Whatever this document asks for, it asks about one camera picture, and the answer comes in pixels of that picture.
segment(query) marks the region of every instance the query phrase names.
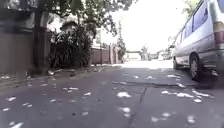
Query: bush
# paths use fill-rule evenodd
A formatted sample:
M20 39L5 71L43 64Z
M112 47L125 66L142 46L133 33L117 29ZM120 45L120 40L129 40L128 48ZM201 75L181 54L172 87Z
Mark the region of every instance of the bush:
M92 41L85 27L77 25L72 31L52 36L50 67L80 68L89 66Z

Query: parked car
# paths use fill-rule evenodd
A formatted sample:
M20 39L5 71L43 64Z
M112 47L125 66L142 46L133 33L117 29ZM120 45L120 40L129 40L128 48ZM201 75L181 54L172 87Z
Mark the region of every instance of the parked car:
M190 68L199 80L204 69L224 71L224 0L201 0L178 33L173 68Z
M160 52L158 60L168 60L170 54L168 52Z

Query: sidewalk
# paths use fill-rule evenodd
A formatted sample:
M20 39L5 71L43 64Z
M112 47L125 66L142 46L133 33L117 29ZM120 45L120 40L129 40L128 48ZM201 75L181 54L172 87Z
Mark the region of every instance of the sidewalk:
M14 73L14 74L0 74L0 90L5 88L15 88L18 87L23 82L34 81L38 79L47 78L64 78L64 77L74 77L74 76L86 76L87 74L94 72L102 72L105 70L115 69L118 66L112 65L97 65L90 66L88 68L80 69L59 69L59 70L49 70L48 75L38 75L35 77L30 77L26 75L26 72Z

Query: sky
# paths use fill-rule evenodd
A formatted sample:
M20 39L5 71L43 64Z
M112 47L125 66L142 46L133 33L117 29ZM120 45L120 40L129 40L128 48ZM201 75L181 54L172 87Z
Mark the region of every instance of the sky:
M148 46L149 52L166 48L168 37L178 33L185 23L182 0L139 0L122 17L122 36L128 50Z

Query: road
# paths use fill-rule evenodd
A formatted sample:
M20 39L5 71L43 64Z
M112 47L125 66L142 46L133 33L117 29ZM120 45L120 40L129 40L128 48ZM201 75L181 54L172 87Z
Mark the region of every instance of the road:
M134 61L0 92L0 128L223 128L224 90L195 90L170 61Z

